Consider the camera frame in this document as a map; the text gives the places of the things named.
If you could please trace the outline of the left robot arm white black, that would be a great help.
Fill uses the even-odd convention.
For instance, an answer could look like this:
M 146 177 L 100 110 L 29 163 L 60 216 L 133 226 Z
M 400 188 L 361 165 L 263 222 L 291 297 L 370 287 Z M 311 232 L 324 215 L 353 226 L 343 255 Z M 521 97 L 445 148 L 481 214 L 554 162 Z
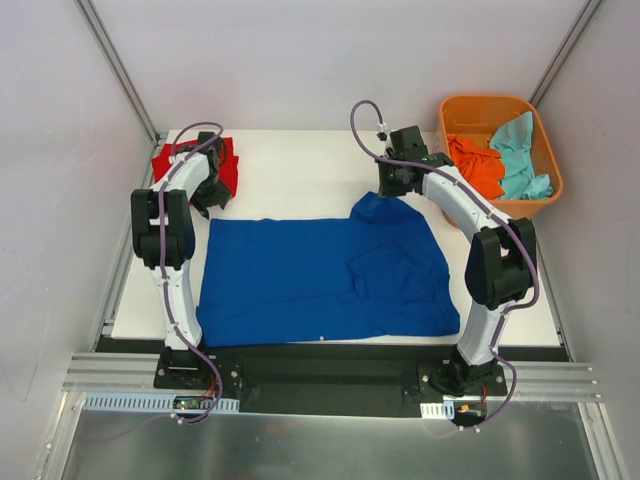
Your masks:
M 134 255 L 149 270 L 162 304 L 165 337 L 159 369 L 191 389 L 219 381 L 217 368 L 202 351 L 190 270 L 196 250 L 192 212 L 207 217 L 216 204 L 223 127 L 212 122 L 216 131 L 199 133 L 193 144 L 180 142 L 203 125 L 197 122 L 180 131 L 170 144 L 166 171 L 130 196 Z

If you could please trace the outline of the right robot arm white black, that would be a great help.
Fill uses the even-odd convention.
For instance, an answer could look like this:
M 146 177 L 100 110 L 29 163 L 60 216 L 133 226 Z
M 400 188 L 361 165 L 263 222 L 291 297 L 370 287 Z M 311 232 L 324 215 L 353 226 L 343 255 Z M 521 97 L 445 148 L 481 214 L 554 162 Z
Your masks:
M 429 384 L 445 395 L 473 394 L 499 372 L 498 341 L 508 314 L 539 290 L 535 229 L 530 220 L 494 208 L 446 154 L 429 152 L 418 127 L 382 126 L 377 137 L 385 144 L 377 161 L 380 194 L 426 197 L 470 243 L 464 279 L 471 309 L 448 364 L 430 374 Z

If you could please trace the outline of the blue t shirt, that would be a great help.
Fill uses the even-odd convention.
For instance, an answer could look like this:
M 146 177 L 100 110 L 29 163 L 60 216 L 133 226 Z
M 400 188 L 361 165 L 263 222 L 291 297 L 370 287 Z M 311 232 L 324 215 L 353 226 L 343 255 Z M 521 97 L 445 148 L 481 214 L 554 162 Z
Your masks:
M 368 193 L 346 218 L 213 220 L 196 315 L 211 348 L 441 337 L 449 286 L 424 216 Z

